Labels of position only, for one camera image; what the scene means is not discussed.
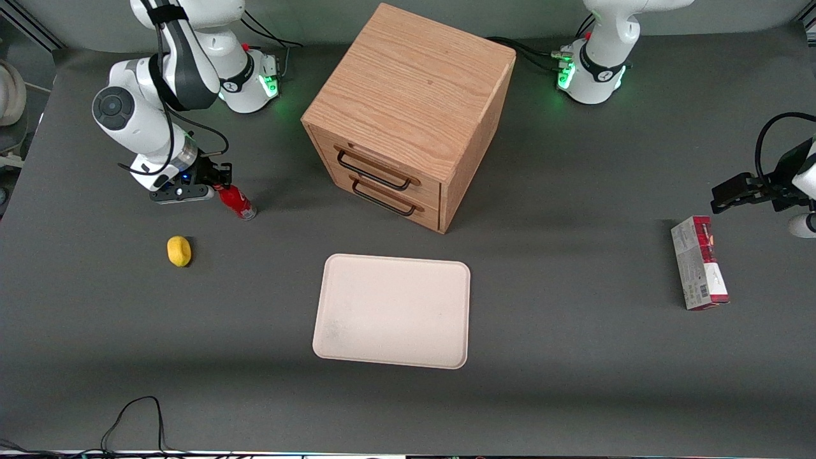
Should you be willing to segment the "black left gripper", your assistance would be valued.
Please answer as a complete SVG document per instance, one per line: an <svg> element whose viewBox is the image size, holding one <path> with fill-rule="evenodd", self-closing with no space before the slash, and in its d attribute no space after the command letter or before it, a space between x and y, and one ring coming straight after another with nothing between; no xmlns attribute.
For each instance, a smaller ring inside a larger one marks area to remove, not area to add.
<svg viewBox="0 0 816 459"><path fill-rule="evenodd" d="M814 208L814 139L783 154L772 172L759 168L759 177L743 172L715 186L711 211L720 214L732 207L764 203L769 197L775 212L798 206Z"/></svg>

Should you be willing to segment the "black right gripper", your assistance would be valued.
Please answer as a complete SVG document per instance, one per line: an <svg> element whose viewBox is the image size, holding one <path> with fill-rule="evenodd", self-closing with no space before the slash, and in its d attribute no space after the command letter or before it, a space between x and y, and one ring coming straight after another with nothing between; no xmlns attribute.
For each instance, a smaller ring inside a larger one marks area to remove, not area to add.
<svg viewBox="0 0 816 459"><path fill-rule="evenodd" d="M232 163L216 164L209 157L198 157L182 171L182 186L210 186L216 191L227 191L232 186Z"/></svg>

